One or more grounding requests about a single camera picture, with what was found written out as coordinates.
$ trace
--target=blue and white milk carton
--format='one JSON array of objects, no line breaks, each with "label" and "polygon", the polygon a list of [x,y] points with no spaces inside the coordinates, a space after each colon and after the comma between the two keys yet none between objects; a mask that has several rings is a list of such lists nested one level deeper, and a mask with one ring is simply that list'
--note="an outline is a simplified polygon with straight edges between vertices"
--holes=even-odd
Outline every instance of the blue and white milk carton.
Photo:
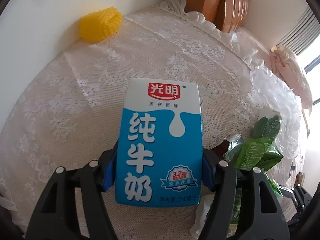
[{"label": "blue and white milk carton", "polygon": [[202,127],[198,85],[132,78],[116,163],[116,201],[146,207],[198,205]]}]

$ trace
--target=clear plastic bag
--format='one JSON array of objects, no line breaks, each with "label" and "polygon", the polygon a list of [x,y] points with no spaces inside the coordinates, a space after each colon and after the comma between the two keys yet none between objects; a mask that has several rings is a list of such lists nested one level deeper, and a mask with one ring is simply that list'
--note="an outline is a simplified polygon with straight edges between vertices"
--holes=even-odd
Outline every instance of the clear plastic bag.
[{"label": "clear plastic bag", "polygon": [[295,158],[300,151],[300,97],[265,66],[256,67],[250,76],[253,86],[265,97],[268,106],[281,114],[282,123],[275,139],[278,150],[287,159]]}]

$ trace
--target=white floral lace pattern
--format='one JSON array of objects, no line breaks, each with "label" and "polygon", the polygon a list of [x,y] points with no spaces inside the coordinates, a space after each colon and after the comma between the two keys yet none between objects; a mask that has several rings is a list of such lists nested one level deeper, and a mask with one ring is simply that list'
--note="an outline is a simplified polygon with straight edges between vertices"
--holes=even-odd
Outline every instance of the white floral lace pattern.
[{"label": "white floral lace pattern", "polygon": [[[166,6],[125,16],[119,32],[103,42],[76,42],[17,101],[0,135],[0,182],[5,185],[0,193],[24,230],[57,166],[82,167],[113,147],[132,77],[197,83],[205,148],[231,133],[250,136],[267,104],[250,81],[250,50],[233,34],[208,35],[212,25],[199,18],[197,26],[183,19],[183,11],[163,11],[169,11]],[[113,187],[103,199],[119,239],[192,239],[196,207],[119,205]],[[87,235],[81,203],[77,208]]]}]

